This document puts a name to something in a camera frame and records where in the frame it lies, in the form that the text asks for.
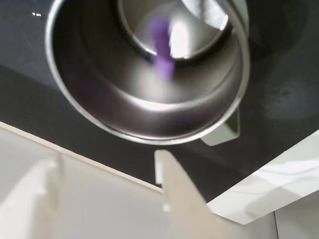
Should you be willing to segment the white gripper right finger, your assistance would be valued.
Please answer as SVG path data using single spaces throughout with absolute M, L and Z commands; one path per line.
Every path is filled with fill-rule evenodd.
M 175 239 L 238 239 L 240 227 L 212 213 L 193 181 L 168 150 L 155 151 L 156 183 L 163 191 Z

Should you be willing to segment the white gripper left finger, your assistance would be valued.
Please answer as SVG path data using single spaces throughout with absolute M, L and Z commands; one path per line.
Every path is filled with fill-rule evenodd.
M 64 181 L 64 158 L 37 162 L 0 204 L 2 239 L 51 239 Z

